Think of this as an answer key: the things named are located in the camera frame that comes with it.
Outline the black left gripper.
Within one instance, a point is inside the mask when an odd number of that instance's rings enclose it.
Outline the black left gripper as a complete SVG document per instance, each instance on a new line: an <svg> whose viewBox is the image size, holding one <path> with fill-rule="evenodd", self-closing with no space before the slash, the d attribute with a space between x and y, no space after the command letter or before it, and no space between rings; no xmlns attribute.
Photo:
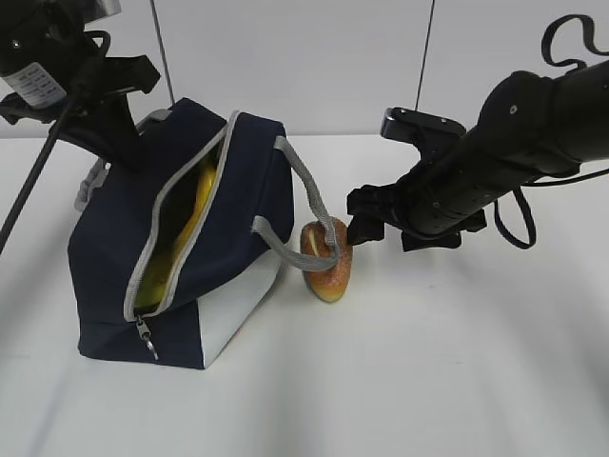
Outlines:
<svg viewBox="0 0 609 457"><path fill-rule="evenodd" d="M109 56L110 44L104 30L61 36L53 29L3 42L1 78L12 93L1 100L1 116L11 125L21 119L48 124L71 99L78 109L100 104L95 113L60 117L51 131L111 164L142 169L146 149L126 94L150 93L161 75L145 55Z"/></svg>

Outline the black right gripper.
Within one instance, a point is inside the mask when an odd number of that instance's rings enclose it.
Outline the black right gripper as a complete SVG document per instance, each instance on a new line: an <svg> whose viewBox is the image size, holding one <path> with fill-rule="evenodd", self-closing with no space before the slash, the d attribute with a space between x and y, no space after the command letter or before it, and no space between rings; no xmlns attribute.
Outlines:
<svg viewBox="0 0 609 457"><path fill-rule="evenodd" d="M463 231L475 233L486 228L486 217L480 209L438 234L417 231L399 217L399 205L393 188L394 185L364 185L347 195L347 214L352 216L347 227L347 243L350 246L382 241L385 225L389 225L401 231L404 252L426 248L455 249L462 244Z"/></svg>

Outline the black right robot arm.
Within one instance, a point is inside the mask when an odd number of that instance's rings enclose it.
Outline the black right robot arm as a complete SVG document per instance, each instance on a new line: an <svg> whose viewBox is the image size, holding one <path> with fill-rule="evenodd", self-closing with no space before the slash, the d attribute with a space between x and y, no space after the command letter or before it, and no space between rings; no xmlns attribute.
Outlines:
<svg viewBox="0 0 609 457"><path fill-rule="evenodd" d="M513 193L529 239L500 233L528 249L537 241L522 188L579 173L608 156L608 65L552 79L516 71L485 100L477 125L411 109L389 108L381 136L414 146L419 162L395 183L364 185L347 196L347 241L381 241L386 227L402 234L404 251L458 248L462 233L484 229L484 208Z"/></svg>

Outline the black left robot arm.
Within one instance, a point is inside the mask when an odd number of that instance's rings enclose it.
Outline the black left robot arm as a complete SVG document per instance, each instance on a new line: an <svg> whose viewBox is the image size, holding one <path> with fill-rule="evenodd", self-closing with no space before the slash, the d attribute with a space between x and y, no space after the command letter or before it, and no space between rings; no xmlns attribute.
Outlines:
<svg viewBox="0 0 609 457"><path fill-rule="evenodd" d="M145 55L109 55L110 34L86 28L120 10L117 1L2 2L1 78L12 92L1 116L49 124L58 139L136 170L147 153L128 95L150 93L160 73Z"/></svg>

